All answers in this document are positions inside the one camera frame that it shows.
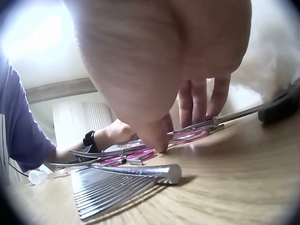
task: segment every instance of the scissors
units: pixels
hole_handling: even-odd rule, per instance
[[[210,128],[256,112],[258,112],[258,119],[264,124],[279,122],[299,110],[299,89],[299,79],[297,79],[292,85],[289,86],[287,90],[282,92],[279,96],[277,96],[270,102],[220,118],[211,118],[204,122],[194,124],[174,132],[169,132],[168,134],[178,134],[204,126]]]

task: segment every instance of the sleeve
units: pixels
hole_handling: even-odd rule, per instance
[[[16,71],[13,71],[13,73],[19,80],[14,91],[19,94],[16,95],[15,106],[13,106],[14,113],[17,114],[10,157],[17,161],[23,172],[26,172],[41,166],[56,149],[56,146],[34,121],[20,77]]]

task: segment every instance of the purple t-shirt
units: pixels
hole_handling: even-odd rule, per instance
[[[32,170],[55,150],[34,121],[20,76],[0,53],[0,170],[9,180],[9,157],[23,172]]]

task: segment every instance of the wrist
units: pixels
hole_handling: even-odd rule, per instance
[[[104,151],[105,149],[115,144],[107,128],[95,132],[94,142],[98,151]]]

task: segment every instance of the scissor blade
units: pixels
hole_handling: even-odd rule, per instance
[[[214,123],[215,123],[215,125],[219,125],[221,123],[225,123],[225,122],[228,122],[228,121],[231,121],[231,120],[234,120],[234,119],[238,119],[238,118],[256,113],[262,108],[262,106],[263,105],[259,105],[259,106],[252,107],[250,109],[246,109],[246,110],[241,111],[241,112],[237,112],[237,113],[229,114],[229,115],[226,115],[226,116],[222,116],[218,119],[215,119]]]

